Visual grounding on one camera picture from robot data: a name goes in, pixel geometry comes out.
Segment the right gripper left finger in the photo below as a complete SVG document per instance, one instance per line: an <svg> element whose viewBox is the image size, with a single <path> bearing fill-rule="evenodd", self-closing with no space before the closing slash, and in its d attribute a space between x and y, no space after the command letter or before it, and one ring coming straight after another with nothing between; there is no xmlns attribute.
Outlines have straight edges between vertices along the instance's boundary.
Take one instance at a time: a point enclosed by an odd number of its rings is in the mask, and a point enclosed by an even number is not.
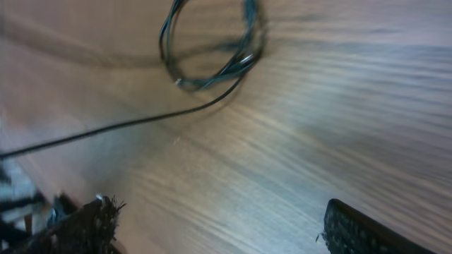
<svg viewBox="0 0 452 254"><path fill-rule="evenodd" d="M77 206L67 195L54 198L46 227L36 234L6 226L8 254L120 254L114 246L119 215L126 204L97 195Z"/></svg>

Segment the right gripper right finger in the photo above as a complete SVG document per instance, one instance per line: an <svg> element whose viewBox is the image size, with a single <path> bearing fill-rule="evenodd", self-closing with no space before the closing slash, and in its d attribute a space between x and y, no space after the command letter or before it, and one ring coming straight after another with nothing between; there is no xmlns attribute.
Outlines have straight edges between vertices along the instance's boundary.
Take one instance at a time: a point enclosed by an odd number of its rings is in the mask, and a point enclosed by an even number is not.
<svg viewBox="0 0 452 254"><path fill-rule="evenodd" d="M331 254L433 254L336 198L328 201L319 236Z"/></svg>

